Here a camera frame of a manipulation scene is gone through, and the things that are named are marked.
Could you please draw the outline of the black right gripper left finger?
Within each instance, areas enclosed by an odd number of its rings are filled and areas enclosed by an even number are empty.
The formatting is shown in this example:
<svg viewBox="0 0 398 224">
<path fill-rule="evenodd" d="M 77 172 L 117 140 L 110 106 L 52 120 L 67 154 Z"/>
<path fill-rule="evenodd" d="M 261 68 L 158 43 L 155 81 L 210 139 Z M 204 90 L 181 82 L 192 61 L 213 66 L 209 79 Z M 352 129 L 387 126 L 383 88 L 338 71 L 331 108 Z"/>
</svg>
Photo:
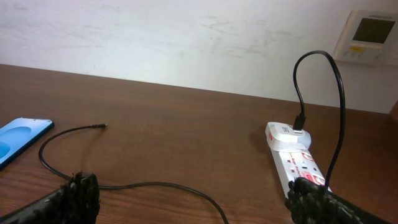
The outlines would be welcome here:
<svg viewBox="0 0 398 224">
<path fill-rule="evenodd" d="M 74 175 L 60 188 L 1 217 L 9 224 L 94 224 L 100 211 L 97 177 Z"/>
</svg>

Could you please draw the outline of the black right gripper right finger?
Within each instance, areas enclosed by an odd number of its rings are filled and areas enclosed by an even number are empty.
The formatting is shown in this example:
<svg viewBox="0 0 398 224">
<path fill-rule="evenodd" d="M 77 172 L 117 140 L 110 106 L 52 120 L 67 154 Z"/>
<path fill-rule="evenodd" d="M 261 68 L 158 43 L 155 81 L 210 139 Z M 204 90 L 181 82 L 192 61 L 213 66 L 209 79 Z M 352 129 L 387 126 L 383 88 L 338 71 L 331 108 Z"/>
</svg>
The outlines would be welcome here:
<svg viewBox="0 0 398 224">
<path fill-rule="evenodd" d="M 306 178 L 288 186 L 285 206 L 295 224 L 389 224 Z"/>
</svg>

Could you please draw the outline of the blue Galaxy smartphone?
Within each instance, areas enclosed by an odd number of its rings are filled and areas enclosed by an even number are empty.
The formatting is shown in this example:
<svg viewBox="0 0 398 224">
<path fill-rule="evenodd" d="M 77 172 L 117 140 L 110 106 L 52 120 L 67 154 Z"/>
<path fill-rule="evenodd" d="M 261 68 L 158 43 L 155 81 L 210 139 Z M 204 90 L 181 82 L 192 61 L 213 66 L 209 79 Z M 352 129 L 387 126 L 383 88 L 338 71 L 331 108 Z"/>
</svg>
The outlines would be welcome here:
<svg viewBox="0 0 398 224">
<path fill-rule="evenodd" d="M 55 126 L 50 119 L 16 118 L 1 128 L 1 170 Z"/>
</svg>

